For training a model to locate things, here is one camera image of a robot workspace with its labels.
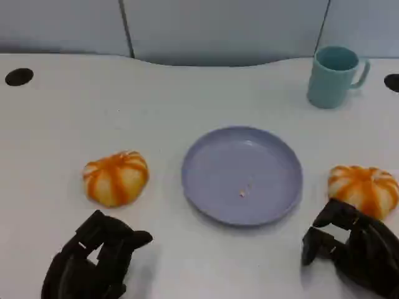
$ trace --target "plate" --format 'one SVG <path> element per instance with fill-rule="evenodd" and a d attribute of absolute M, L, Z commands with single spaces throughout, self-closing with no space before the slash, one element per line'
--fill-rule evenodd
<path fill-rule="evenodd" d="M 181 170 L 186 198 L 231 225 L 280 219 L 301 199 L 302 168 L 277 136 L 246 126 L 212 131 L 187 152 Z"/>

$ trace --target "wall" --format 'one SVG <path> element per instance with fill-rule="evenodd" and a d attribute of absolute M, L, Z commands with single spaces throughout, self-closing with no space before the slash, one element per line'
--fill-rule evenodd
<path fill-rule="evenodd" d="M 331 0 L 320 46 L 344 45 L 367 57 L 399 57 L 398 0 Z"/>
<path fill-rule="evenodd" d="M 1 0 L 0 52 L 129 55 L 116 0 Z"/>
<path fill-rule="evenodd" d="M 252 65 L 314 53 L 328 0 L 125 0 L 136 58 Z"/>

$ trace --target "teal mug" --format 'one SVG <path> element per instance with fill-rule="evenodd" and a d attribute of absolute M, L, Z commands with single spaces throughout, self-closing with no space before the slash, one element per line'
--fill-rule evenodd
<path fill-rule="evenodd" d="M 316 52 L 313 59 L 312 75 L 309 80 L 307 98 L 319 108 L 331 109 L 340 106 L 350 89 L 361 87 L 370 71 L 370 62 L 360 80 L 352 83 L 360 59 L 355 52 L 344 47 L 326 47 Z"/>

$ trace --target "toy pumpkin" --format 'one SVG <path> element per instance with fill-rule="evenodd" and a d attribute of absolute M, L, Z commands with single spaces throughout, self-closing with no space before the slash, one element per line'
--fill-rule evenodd
<path fill-rule="evenodd" d="M 351 204 L 370 217 L 384 219 L 398 204 L 399 186 L 390 173 L 378 168 L 337 166 L 330 172 L 329 198 Z"/>
<path fill-rule="evenodd" d="M 134 201 L 148 181 L 148 167 L 136 151 L 122 151 L 87 163 L 83 180 L 88 197 L 118 207 Z"/>

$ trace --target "table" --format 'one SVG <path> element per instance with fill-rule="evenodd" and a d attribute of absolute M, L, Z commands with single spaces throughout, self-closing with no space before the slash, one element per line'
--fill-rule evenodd
<path fill-rule="evenodd" d="M 372 60 L 365 86 L 337 110 L 306 100 L 311 59 L 254 67 L 169 67 L 90 55 L 0 55 L 0 73 L 29 67 L 21 87 L 0 82 L 0 297 L 39 298 L 53 256 L 95 209 L 155 238 L 133 255 L 131 299 L 375 298 L 342 282 L 330 262 L 301 270 L 301 239 L 326 203 L 336 164 L 399 174 L 399 96 L 384 86 L 399 60 Z M 180 166 L 206 132 L 249 125 L 280 136 L 304 169 L 303 199 L 257 229 L 210 221 L 183 197 Z M 86 162 L 132 149 L 151 179 L 120 209 L 88 201 Z M 399 215 L 387 220 L 399 234 Z"/>

